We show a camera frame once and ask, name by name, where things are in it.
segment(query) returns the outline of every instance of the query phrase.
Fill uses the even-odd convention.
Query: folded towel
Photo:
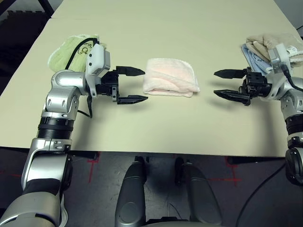
[[[67,62],[69,61],[72,52],[77,47],[77,45],[87,38],[97,38],[98,35],[73,35],[66,39],[66,41],[55,50],[48,59],[48,67],[54,71],[58,72],[64,70]],[[86,67],[86,58],[89,54],[91,48],[93,47],[93,41],[87,41],[84,43],[76,52],[69,66],[69,70],[76,72],[84,72]]]
[[[160,96],[191,97],[200,92],[193,68],[185,61],[154,58],[147,61],[143,92]]]
[[[251,52],[246,44],[242,45],[243,54],[250,65],[253,72],[260,72],[263,76],[269,74],[273,67],[257,56],[255,53]]]
[[[286,47],[291,66],[301,66],[303,62],[303,41],[296,38],[293,34],[253,35],[246,39],[248,49],[268,63],[270,61],[268,50],[275,48],[281,43]]]

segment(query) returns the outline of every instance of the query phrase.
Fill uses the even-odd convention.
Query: beige towel
[[[280,43],[283,43],[288,51],[291,65],[293,67],[301,66],[303,62],[303,40],[296,38],[293,34],[253,35],[246,39],[248,49],[266,62],[270,61],[268,50],[275,48]]]

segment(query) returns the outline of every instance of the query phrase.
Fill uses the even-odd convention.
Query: blue towel
[[[260,73],[262,73],[263,76],[265,76],[271,72],[273,67],[270,64],[268,64],[266,61],[259,58],[256,54],[251,52],[247,48],[246,44],[243,44],[241,48],[242,48],[243,54],[253,72],[260,72]]]

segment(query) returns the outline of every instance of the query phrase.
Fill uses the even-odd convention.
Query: black floor
[[[65,192],[69,213],[67,227],[114,226],[120,186],[135,154],[102,152],[98,162],[73,159],[71,187]],[[182,218],[189,218],[184,187],[174,185],[173,154],[150,154],[145,184],[146,216],[168,215],[173,204]],[[230,166],[221,156],[182,155],[197,165],[209,179],[223,214],[223,225],[234,227],[245,200],[255,188],[275,172],[283,160]],[[0,208],[7,207],[21,194],[20,176],[26,155],[0,150]],[[240,227],[301,227],[303,223],[302,191],[290,184],[285,170],[270,180],[253,197],[244,211]],[[177,216],[170,207],[170,216]]]

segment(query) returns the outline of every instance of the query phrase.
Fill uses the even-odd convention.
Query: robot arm
[[[291,77],[289,57],[283,44],[268,51],[273,71],[266,76],[244,70],[221,70],[214,74],[225,79],[245,77],[239,91],[216,90],[219,97],[250,105],[250,100],[260,97],[263,101],[280,100],[288,132],[286,152],[286,177],[303,186],[303,78]]]
[[[24,166],[21,178],[23,194],[3,214],[1,227],[59,226],[62,194],[71,183],[71,154],[87,157],[86,154],[70,151],[71,133],[81,95],[107,95],[117,104],[134,104],[147,99],[144,96],[120,97],[119,74],[136,76],[144,72],[132,67],[117,67],[108,71],[109,52],[99,44],[92,48],[87,64],[86,73],[62,70],[53,75],[37,137],[32,140]]]

